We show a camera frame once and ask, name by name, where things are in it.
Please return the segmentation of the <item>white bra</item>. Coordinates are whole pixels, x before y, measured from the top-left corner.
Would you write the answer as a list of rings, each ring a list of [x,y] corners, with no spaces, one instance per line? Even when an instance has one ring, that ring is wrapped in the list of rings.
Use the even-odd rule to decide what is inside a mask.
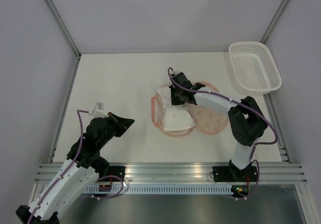
[[[156,103],[164,132],[190,131],[195,126],[187,103],[172,105],[171,89],[168,84],[157,89]]]

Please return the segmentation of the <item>floral mesh laundry bag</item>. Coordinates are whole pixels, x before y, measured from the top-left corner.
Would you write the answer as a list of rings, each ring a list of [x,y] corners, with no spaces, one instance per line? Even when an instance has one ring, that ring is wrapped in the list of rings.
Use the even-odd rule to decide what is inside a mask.
[[[160,115],[158,114],[158,108],[156,103],[156,95],[151,98],[151,120],[155,127],[159,128],[162,132],[164,132]],[[199,105],[193,105],[188,103],[189,112],[195,122],[195,126],[192,129],[197,129],[198,131],[214,135],[221,132],[228,123],[228,118],[224,114],[218,112],[217,110],[212,110],[208,107],[203,107]],[[184,136],[192,131],[183,131],[183,132],[164,132],[170,136]]]

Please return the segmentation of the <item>white perforated plastic basket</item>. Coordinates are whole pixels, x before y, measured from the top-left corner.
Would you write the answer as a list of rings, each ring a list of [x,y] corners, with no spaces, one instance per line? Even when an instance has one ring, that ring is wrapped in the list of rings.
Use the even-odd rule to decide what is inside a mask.
[[[235,42],[229,46],[230,67],[237,90],[264,95],[280,89],[282,79],[268,47],[260,42]]]

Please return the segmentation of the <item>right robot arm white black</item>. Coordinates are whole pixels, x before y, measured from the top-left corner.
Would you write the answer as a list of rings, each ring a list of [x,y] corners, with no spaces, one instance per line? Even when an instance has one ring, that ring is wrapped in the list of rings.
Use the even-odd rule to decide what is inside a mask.
[[[236,147],[230,161],[229,176],[241,181],[247,175],[254,144],[267,129],[266,118],[252,97],[234,100],[211,91],[204,84],[191,83],[182,72],[168,73],[172,105],[193,104],[207,107],[226,115],[229,119]]]

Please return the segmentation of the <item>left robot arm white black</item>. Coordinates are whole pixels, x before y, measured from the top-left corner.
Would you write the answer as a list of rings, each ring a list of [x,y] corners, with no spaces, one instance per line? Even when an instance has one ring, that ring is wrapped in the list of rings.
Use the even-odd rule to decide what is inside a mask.
[[[16,210],[21,223],[59,223],[69,206],[93,183],[124,183],[124,173],[110,172],[110,164],[100,151],[112,138],[121,137],[134,120],[96,110],[92,115],[89,125],[80,128],[78,141],[55,177],[33,202]]]

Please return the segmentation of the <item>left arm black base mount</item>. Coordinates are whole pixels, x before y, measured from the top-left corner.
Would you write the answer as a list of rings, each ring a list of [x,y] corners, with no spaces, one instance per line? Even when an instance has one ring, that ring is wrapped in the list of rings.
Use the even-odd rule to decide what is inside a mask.
[[[122,181],[124,180],[125,171],[125,166],[110,166],[108,172],[103,176],[104,178],[100,180],[100,182],[106,182],[107,185],[120,183],[119,179]]]

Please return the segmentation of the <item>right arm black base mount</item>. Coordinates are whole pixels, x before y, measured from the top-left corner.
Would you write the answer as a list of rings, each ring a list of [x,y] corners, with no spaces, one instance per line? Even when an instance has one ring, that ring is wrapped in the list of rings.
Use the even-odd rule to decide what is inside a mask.
[[[248,166],[239,170],[229,166],[212,167],[215,182],[256,182],[258,171],[255,166]]]

